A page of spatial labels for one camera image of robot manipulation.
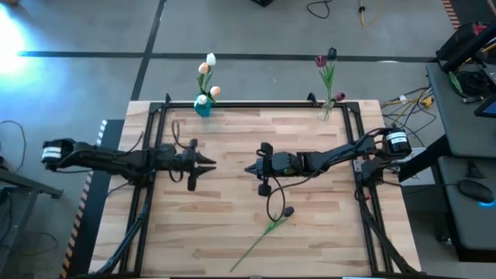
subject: purple tulip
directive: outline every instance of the purple tulip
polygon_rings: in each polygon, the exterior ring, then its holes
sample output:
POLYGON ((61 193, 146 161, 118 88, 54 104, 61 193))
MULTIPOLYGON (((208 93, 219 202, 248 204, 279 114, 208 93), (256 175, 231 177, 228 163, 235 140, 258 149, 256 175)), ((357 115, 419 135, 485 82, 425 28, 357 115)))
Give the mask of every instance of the purple tulip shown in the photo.
POLYGON ((315 63, 317 64, 317 67, 324 67, 327 64, 326 57, 319 55, 315 58, 315 63))
POLYGON ((336 100, 336 102, 341 102, 345 98, 346 98, 346 94, 344 94, 344 92, 338 92, 334 95, 334 99, 336 100))

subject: floor stripe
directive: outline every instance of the floor stripe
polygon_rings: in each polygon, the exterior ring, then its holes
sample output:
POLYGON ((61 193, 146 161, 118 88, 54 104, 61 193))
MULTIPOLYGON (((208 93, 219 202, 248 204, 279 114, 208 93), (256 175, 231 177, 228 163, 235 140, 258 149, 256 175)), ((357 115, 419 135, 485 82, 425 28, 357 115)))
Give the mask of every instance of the floor stripe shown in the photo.
POLYGON ((158 29, 160 27, 160 21, 162 18, 162 13, 164 11, 166 0, 160 0, 157 7, 157 12, 155 13, 155 19, 153 20, 152 29, 150 31, 150 36, 148 37, 148 42, 146 43, 146 49, 143 59, 141 60, 141 65, 139 66, 138 75, 136 77, 136 82, 134 83, 133 93, 131 94, 131 101, 137 101, 140 99, 141 87, 145 81, 146 69, 150 63, 151 53, 153 51, 153 46, 155 45, 155 39, 157 38, 158 29))
MULTIPOLYGON (((217 60, 284 60, 284 61, 313 61, 317 55, 304 54, 246 54, 246 53, 216 53, 217 60)), ((206 53, 152 53, 152 59, 192 59, 204 60, 206 53)), ((343 62, 405 62, 428 63, 436 60, 435 57, 380 57, 341 55, 338 61, 343 62)))
POLYGON ((93 52, 93 51, 19 51, 21 57, 62 57, 62 58, 141 58, 144 53, 93 52))
POLYGON ((451 5, 450 0, 442 0, 444 9, 448 13, 449 20, 451 21, 451 24, 453 25, 454 29, 458 29, 460 27, 460 21, 458 21, 458 16, 456 16, 456 12, 453 9, 453 5, 451 5))
MULTIPOLYGON (((103 132, 105 131, 105 126, 107 125, 106 121, 102 122, 100 126, 101 132, 98 133, 98 140, 102 140, 103 132)), ((84 214, 84 207, 86 206, 86 200, 88 199, 88 191, 90 189, 91 178, 93 176, 93 171, 88 172, 86 176, 86 180, 84 181, 83 191, 81 193, 79 206, 76 211, 76 216, 74 218, 74 224, 71 231, 71 237, 69 238, 69 244, 67 245, 67 251, 65 253, 64 262, 62 263, 62 271, 60 272, 59 278, 66 278, 67 271, 69 270, 69 266, 71 265, 71 258, 73 248, 76 247, 76 240, 78 239, 78 230, 81 227, 81 220, 84 214)))

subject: desk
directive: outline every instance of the desk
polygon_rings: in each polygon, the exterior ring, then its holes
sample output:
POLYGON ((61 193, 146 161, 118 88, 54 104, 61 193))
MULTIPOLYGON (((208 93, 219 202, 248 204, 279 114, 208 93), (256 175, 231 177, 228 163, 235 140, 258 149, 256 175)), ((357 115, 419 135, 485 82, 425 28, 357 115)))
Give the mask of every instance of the desk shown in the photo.
POLYGON ((407 162, 401 169, 400 181, 437 164, 441 156, 496 158, 496 119, 475 116, 474 111, 481 104, 463 104, 438 64, 428 64, 426 68, 445 135, 407 162))
MULTIPOLYGON (((484 179, 474 179, 496 192, 496 161, 472 160, 477 168, 486 176, 484 179)), ((457 183, 465 179, 468 160, 455 157, 439 158, 439 169, 443 183, 457 183)), ((496 224, 492 222, 496 216, 496 205, 483 206, 471 198, 462 195, 456 186, 446 188, 446 197, 451 204, 456 235, 453 244, 458 250, 460 259, 463 260, 465 250, 493 251, 492 261, 496 255, 496 224)))
MULTIPOLYGON (((120 150, 136 143, 145 129, 149 107, 149 102, 129 104, 120 150)), ((384 125, 378 101, 360 101, 360 110, 366 131, 384 125)), ((192 108, 168 109, 163 142, 172 142, 171 122, 178 120, 180 141, 198 138, 199 150, 217 161, 217 170, 202 175, 194 192, 187 190, 187 179, 173 183, 167 172, 157 175, 141 276, 370 275, 350 162, 288 189, 287 203, 294 206, 295 214, 229 273, 268 223, 266 200, 257 195, 260 182, 243 171, 257 158, 254 152, 260 142, 270 142, 275 151, 290 152, 328 150, 347 143, 340 109, 332 111, 328 122, 317 120, 317 112, 316 108, 215 108, 209 119, 201 119, 192 108)), ((386 179, 394 181, 392 176, 386 179)), ((112 177, 109 188, 123 182, 121 177, 112 177)), ((377 190, 387 235, 420 270, 401 189, 385 184, 377 190)), ((90 271, 101 267, 121 242, 132 194, 129 187, 107 198, 90 271)), ((274 211, 280 210, 280 201, 273 202, 274 211)), ((136 242, 131 247, 131 266, 136 242)), ((380 262, 377 241, 375 245, 380 262)))

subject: black desk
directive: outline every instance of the black desk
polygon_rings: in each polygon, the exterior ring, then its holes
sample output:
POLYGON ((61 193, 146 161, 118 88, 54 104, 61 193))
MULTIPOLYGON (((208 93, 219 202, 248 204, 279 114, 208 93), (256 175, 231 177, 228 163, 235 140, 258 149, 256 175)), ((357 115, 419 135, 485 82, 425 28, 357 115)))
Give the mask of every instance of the black desk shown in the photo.
MULTIPOLYGON (((496 193, 496 160, 471 159, 486 176, 474 179, 496 193)), ((439 170, 445 184, 465 179, 467 159, 439 158, 439 170)), ((457 186, 447 186, 446 198, 450 206, 448 223, 450 235, 460 260, 496 261, 496 202, 486 205, 462 195, 457 186)))
MULTIPOLYGON (((468 65, 464 70, 476 70, 468 65)), ((399 180, 437 164, 441 156, 496 158, 496 119, 477 117, 474 110, 481 104, 463 104, 452 89, 450 77, 438 64, 428 64, 429 83, 436 97, 445 135, 428 146, 423 153, 401 169, 399 180)))

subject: table leg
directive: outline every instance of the table leg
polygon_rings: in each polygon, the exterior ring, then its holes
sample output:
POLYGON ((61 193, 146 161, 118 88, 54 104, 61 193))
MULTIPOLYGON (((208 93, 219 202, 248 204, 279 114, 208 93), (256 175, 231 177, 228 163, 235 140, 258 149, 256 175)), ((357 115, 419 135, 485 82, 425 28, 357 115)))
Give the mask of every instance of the table leg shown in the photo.
POLYGON ((408 162, 403 164, 400 168, 398 174, 398 179, 400 182, 409 179, 410 177, 416 175, 418 172, 425 170, 427 167, 431 167, 437 164, 438 158, 441 156, 451 156, 450 145, 448 144, 448 139, 446 135, 438 138, 434 143, 427 146, 424 152, 413 157, 408 162))
POLYGON ((49 194, 52 198, 60 198, 62 196, 62 190, 58 190, 46 184, 22 177, 18 174, 13 174, 3 169, 0 169, 0 181, 4 181, 18 187, 32 188, 41 193, 49 194))

